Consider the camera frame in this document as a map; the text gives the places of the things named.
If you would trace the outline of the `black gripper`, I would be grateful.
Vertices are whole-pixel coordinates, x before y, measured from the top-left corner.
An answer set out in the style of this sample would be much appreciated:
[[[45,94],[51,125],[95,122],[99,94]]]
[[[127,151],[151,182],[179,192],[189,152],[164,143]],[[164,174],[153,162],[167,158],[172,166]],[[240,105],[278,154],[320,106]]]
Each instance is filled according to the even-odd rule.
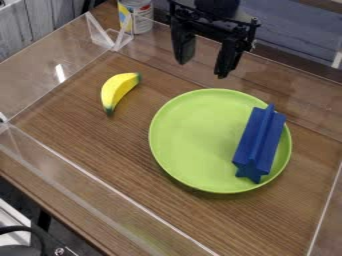
[[[222,42],[214,74],[227,77],[242,51],[255,44],[259,19],[240,7],[240,0],[168,0],[173,56],[184,65],[195,55],[195,36]]]

